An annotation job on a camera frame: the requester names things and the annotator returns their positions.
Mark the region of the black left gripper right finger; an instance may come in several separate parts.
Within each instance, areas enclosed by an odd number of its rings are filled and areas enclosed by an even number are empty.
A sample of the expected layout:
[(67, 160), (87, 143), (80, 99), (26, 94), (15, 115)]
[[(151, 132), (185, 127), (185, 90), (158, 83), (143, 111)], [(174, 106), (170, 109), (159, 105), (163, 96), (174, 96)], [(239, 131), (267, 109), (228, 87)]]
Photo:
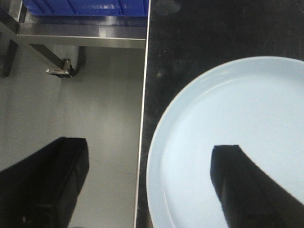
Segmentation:
[(230, 228), (302, 228), (304, 205), (238, 145), (216, 145), (210, 178)]

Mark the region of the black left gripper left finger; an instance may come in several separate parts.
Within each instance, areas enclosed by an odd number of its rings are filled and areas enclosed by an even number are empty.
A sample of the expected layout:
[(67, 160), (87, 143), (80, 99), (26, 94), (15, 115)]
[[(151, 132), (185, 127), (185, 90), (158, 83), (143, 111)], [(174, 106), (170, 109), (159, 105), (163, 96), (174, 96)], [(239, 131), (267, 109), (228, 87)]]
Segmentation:
[(89, 170), (85, 138), (60, 137), (0, 172), (2, 228), (67, 228)]

